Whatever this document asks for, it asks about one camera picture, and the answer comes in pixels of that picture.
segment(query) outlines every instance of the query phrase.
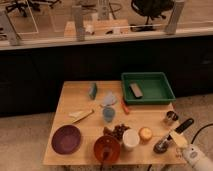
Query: metal canister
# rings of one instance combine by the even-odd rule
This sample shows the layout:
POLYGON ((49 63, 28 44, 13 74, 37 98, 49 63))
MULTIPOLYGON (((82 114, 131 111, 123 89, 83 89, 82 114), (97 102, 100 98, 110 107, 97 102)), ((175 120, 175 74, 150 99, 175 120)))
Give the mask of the metal canister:
POLYGON ((168 111, 163 121, 166 125, 171 126, 178 118, 178 115, 174 111, 168 111))

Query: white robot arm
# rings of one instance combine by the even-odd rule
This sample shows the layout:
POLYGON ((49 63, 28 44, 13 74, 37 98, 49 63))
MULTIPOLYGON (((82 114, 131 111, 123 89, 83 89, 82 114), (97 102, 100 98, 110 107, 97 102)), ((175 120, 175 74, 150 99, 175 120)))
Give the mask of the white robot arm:
POLYGON ((189 144, 180 134, 172 131, 170 136, 182 149, 183 157, 196 171, 213 171, 213 162, 195 145, 189 144))
POLYGON ((213 162, 195 145, 182 150, 183 157, 196 171, 213 171, 213 162))

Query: red bowl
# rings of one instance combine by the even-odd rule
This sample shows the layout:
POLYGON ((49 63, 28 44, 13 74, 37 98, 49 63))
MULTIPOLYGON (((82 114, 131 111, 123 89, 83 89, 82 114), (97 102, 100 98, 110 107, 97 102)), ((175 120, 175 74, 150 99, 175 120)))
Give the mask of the red bowl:
POLYGON ((60 127, 52 138, 52 148, 58 154, 74 153, 79 148, 80 143, 80 130, 73 125, 60 127))
POLYGON ((115 163, 120 156, 120 149, 118 140, 109 135, 98 138, 94 144, 95 157, 101 164, 115 163))

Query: gray floor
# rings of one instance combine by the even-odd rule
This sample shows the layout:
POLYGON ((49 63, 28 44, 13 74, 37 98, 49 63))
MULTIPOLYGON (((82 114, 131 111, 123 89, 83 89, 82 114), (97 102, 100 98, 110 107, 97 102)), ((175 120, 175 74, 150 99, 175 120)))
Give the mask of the gray floor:
MULTIPOLYGON (((180 121, 195 119, 185 135, 191 141, 194 133, 203 125, 213 122, 213 94, 178 98, 174 102, 180 121)), ((0 170, 1 171, 61 171, 61 167, 42 164, 54 113, 0 118, 0 170)), ((195 144, 213 159, 213 128, 204 130, 195 144)), ((143 171, 147 166, 117 166, 106 170, 143 171)), ((74 171, 98 170, 98 167, 71 167, 74 171)), ((191 171, 188 165, 173 166, 174 171, 191 171)))

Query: wall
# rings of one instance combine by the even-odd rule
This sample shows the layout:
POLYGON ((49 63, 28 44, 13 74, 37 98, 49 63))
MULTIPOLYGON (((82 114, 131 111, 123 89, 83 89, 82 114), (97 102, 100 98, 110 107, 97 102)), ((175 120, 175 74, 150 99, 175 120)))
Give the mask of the wall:
POLYGON ((0 51, 1 116, 55 111, 65 80, 162 71, 178 96, 213 92, 213 36, 0 51))

